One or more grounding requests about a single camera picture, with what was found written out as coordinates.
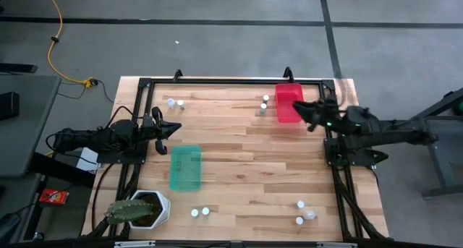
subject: concrete floor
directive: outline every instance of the concrete floor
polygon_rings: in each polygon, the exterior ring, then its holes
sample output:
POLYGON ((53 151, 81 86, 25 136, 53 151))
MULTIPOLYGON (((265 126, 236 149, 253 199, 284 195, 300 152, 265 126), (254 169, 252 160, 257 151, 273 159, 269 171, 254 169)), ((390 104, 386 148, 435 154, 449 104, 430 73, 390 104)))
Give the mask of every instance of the concrete floor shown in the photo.
MULTIPOLYGON (((320 0, 56 0, 65 17, 178 20, 321 21, 320 0)), ((333 21, 463 22, 463 0, 328 0, 333 21)), ((55 17, 49 0, 3 0, 5 14, 55 17)), ((0 25, 0 61, 31 63, 53 75, 46 52, 56 24, 0 25)), ((344 77, 353 78, 362 106, 382 119, 406 119, 463 85, 463 30, 334 28, 344 77)), ((333 77, 324 27, 197 25, 64 26, 53 54, 70 77, 97 77, 114 97, 122 75, 280 77, 290 66, 297 77, 333 77)), ((81 87, 62 85, 79 95, 81 87)), ((58 97, 43 135, 64 127, 105 124, 111 103, 101 87, 78 101, 58 97)), ((463 245, 463 196, 425 201, 438 186, 425 147, 381 147, 390 158, 378 166, 381 199, 390 236, 399 241, 463 245)), ((38 151, 46 152, 43 139, 38 151)), ((75 213, 83 215, 79 205, 75 213)), ((76 236, 80 226, 53 219, 50 239, 76 236)))

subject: teal transparent container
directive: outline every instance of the teal transparent container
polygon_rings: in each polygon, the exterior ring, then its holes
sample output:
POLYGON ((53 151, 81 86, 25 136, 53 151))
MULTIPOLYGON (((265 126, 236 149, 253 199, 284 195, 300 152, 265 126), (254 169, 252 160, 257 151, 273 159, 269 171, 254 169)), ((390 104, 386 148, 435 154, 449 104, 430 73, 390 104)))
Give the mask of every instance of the teal transparent container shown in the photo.
POLYGON ((201 188, 201 146, 186 145, 171 148, 171 178, 169 187, 180 192, 201 188))

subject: wooden tabletop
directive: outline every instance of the wooden tabletop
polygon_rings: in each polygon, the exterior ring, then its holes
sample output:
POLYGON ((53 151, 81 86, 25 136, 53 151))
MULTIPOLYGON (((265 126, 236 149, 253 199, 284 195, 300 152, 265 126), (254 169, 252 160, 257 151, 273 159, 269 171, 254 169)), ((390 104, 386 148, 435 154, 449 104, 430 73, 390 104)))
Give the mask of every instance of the wooden tabletop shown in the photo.
MULTIPOLYGON (((133 108, 138 79, 121 77, 113 111, 122 105, 133 108)), ((350 92, 346 104, 357 105, 354 83, 346 83, 350 92)), ((303 122, 278 123, 274 90, 274 85, 156 85, 153 106, 161 109, 164 120, 182 123, 165 145, 201 146, 202 187, 197 192, 170 190, 171 156, 159 155, 151 142, 138 189, 158 190, 171 200, 170 219, 153 230, 131 230, 131 239, 342 240, 333 178, 323 152, 324 128, 310 133, 303 122), (264 95, 270 100, 267 112, 260 115, 264 95), (183 100, 185 110, 169 110, 168 98, 183 100), (305 202, 304 209, 297 208, 298 200, 305 202), (211 214, 190 215, 191 209, 203 207, 211 214), (298 226, 295 219, 306 210, 315 211, 317 217, 298 226)), ((305 101, 319 98, 316 86, 303 85, 302 90, 305 101)), ((130 115, 120 111, 117 119, 130 115)), ((104 168, 98 170, 95 185, 104 168)), ((120 171, 121 166, 114 165, 103 179, 95 206, 97 223, 114 201, 120 171)), ((353 167, 352 176, 360 208, 387 236, 373 173, 353 167)), ((91 228, 91 205, 84 234, 91 228)), ((346 211, 354 233, 352 212, 346 211)))

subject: red container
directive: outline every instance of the red container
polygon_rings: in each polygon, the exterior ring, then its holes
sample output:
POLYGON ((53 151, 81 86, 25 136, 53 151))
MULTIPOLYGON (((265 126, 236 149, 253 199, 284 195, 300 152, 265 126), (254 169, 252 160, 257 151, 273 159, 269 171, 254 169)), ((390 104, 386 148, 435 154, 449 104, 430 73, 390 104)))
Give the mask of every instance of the red container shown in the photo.
POLYGON ((301 116, 292 108, 294 101, 303 101, 302 86, 297 83, 275 86, 276 115, 281 123, 299 122, 301 116))

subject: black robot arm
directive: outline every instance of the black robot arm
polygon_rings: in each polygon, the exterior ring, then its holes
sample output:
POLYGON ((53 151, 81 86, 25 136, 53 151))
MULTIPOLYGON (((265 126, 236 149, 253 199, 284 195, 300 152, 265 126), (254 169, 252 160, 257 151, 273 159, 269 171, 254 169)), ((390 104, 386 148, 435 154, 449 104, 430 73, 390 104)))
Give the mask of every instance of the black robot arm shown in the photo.
POLYGON ((136 144, 156 140, 156 151, 165 155, 167 148, 163 146, 162 140, 168 139, 182 125, 164 121, 158 107, 154 107, 151 113, 152 116, 141 117, 143 119, 141 126, 132 120, 123 119, 104 128, 99 127, 97 130, 63 129, 49 136, 55 136, 51 149, 62 153, 79 147, 88 147, 97 153, 124 153, 133 150, 136 144))
POLYGON ((381 121, 367 108, 359 106, 348 106, 340 111, 334 95, 311 103, 295 101, 293 108, 309 124, 310 132, 318 125, 337 132, 336 139, 326 140, 326 147, 340 157, 338 160, 347 159, 352 165, 373 166, 388 157, 371 150, 373 146, 400 142, 427 145, 438 140, 422 118, 381 121))

